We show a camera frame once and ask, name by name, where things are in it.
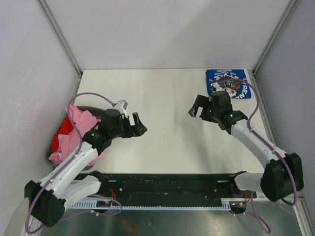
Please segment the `blue printed t shirt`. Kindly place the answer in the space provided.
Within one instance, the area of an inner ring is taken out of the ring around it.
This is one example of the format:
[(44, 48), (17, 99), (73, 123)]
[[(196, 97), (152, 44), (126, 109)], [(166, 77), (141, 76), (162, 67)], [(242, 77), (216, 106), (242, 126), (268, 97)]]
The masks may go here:
[(207, 69), (205, 81), (209, 96), (213, 94), (211, 84), (218, 83), (232, 99), (250, 99), (252, 97), (244, 69)]

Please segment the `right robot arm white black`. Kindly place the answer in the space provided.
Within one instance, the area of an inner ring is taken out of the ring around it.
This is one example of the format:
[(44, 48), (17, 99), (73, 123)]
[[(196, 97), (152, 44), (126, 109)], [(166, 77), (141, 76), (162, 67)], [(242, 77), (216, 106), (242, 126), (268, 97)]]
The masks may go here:
[(218, 124), (221, 130), (239, 140), (260, 162), (263, 174), (238, 172), (228, 183), (227, 192), (239, 197), (245, 190), (261, 192), (272, 202), (293, 195), (296, 201), (298, 192), (304, 188), (301, 157), (288, 154), (277, 147), (250, 124), (249, 118), (241, 111), (235, 111), (226, 91), (216, 91), (211, 97), (198, 95), (188, 114)]

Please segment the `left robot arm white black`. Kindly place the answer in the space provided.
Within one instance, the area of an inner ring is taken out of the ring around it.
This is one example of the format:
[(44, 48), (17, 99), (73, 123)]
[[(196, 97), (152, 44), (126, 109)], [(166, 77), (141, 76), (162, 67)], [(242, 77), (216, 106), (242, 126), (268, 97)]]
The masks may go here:
[(109, 185), (103, 178), (88, 175), (75, 184), (72, 181), (110, 147), (115, 138), (140, 137), (147, 132), (138, 113), (132, 113), (131, 117), (134, 124), (130, 123), (130, 116), (125, 114), (124, 109), (103, 111), (100, 121), (79, 136), (79, 145), (58, 167), (39, 182), (29, 181), (24, 188), (24, 196), (30, 201), (27, 216), (52, 227), (74, 203), (89, 195), (106, 195)]

